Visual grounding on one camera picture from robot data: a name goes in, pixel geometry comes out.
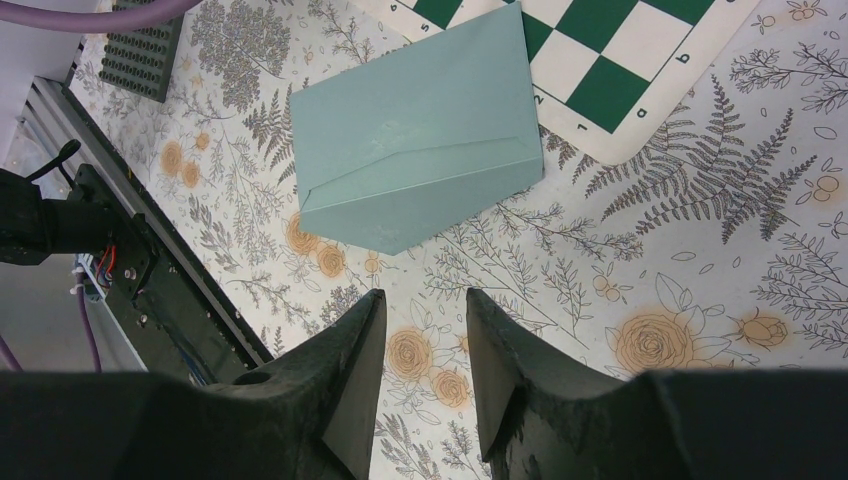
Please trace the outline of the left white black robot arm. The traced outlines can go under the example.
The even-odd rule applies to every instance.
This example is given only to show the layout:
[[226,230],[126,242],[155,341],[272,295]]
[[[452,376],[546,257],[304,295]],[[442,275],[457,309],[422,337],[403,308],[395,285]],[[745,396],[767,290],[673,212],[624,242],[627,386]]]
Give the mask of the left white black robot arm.
[[[54,254],[96,254],[118,239],[125,222],[114,207],[87,198],[85,186],[70,177],[63,164],[81,147],[72,139],[47,164],[24,177],[1,171],[1,261],[37,266]],[[75,195],[42,196],[35,181],[57,169]]]

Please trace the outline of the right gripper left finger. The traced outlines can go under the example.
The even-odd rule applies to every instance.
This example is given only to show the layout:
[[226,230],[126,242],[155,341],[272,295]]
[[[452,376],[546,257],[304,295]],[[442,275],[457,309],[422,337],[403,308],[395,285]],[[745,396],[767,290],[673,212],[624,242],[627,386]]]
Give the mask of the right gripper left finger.
[[385,294],[229,384],[161,374],[1,376],[5,479],[365,479]]

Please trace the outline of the grey-blue envelope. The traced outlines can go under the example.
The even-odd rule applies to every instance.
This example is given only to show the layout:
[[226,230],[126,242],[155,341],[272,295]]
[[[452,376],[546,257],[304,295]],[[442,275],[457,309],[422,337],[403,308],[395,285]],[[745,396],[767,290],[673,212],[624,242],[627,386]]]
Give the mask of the grey-blue envelope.
[[542,179],[519,3],[290,98],[304,232],[395,255]]

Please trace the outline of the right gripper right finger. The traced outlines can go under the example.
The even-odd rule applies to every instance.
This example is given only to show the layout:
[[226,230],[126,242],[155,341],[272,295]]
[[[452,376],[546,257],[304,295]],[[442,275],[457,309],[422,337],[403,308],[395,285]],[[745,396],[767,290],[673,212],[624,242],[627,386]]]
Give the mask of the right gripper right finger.
[[847,374],[649,370],[621,381],[466,294],[480,450],[497,479],[843,479]]

